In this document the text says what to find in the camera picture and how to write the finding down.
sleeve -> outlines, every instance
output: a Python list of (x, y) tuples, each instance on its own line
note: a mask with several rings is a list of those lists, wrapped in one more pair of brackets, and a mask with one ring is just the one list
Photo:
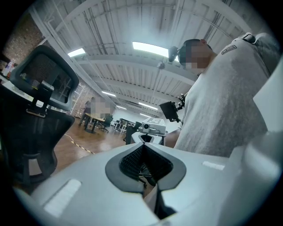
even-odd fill
[(274, 37), (267, 33), (260, 33), (255, 38), (254, 45), (271, 75), (280, 60), (280, 44)]

ceiling light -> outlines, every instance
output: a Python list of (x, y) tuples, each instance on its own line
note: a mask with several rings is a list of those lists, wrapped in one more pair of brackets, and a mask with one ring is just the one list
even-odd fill
[(77, 50), (74, 50), (70, 53), (68, 53), (69, 57), (74, 57), (76, 55), (80, 55), (80, 54), (83, 54), (85, 53), (84, 49), (83, 48), (80, 48), (80, 49), (77, 49)]
[(143, 115), (143, 116), (146, 116), (146, 117), (148, 117), (148, 118), (151, 118), (150, 116), (148, 116), (148, 115), (144, 115), (144, 114), (142, 114), (142, 113), (140, 113), (140, 115)]
[(146, 104), (140, 103), (140, 102), (139, 102), (138, 104), (143, 105), (143, 106), (145, 106), (145, 107), (152, 108), (152, 109), (154, 109), (154, 110), (158, 110), (158, 108), (155, 108), (155, 107), (152, 107), (152, 106), (149, 106), (149, 105), (146, 105)]
[(164, 57), (168, 58), (168, 49), (165, 49), (163, 47), (157, 46), (157, 45), (151, 45), (147, 43), (142, 43), (142, 42), (133, 42), (133, 48), (136, 50), (141, 50), (141, 51), (147, 51), (150, 53), (155, 53)]
[(107, 93), (107, 92), (104, 92), (104, 91), (102, 91), (104, 94), (107, 94), (107, 95), (110, 95), (110, 96), (113, 96), (113, 97), (115, 97), (116, 95), (114, 95), (114, 94), (110, 94), (110, 93)]
[[(118, 106), (118, 105), (117, 105), (116, 107), (118, 107), (118, 108), (123, 108), (123, 107), (120, 107), (120, 106)], [(123, 109), (127, 110), (127, 108), (123, 108)]]

black mesh chair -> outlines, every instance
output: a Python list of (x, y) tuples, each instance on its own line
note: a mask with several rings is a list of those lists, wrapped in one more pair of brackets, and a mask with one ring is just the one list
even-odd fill
[(126, 144), (131, 143), (131, 138), (132, 134), (137, 131), (137, 129), (141, 126), (142, 124), (140, 122), (136, 122), (135, 126), (127, 126), (127, 131), (126, 131)]
[(103, 127), (100, 127), (99, 129), (103, 130), (103, 131), (107, 131), (107, 133), (109, 133), (109, 131), (106, 129), (106, 127), (110, 127), (110, 124), (113, 120), (112, 116), (106, 116), (105, 121), (100, 123), (100, 125), (102, 125)]
[[(75, 121), (71, 115), (46, 107), (70, 110), (79, 81), (56, 52), (41, 45), (12, 71), (11, 82), (34, 99), (30, 102), (0, 86), (0, 135), (4, 161), (18, 182), (36, 184), (56, 169), (54, 148)], [(31, 174), (30, 162), (37, 162), (40, 171)]]

brick wall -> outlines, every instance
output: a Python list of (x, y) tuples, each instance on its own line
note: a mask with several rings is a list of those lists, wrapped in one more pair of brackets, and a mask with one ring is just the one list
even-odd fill
[(27, 13), (11, 33), (2, 53), (19, 64), (43, 39), (41, 31)]

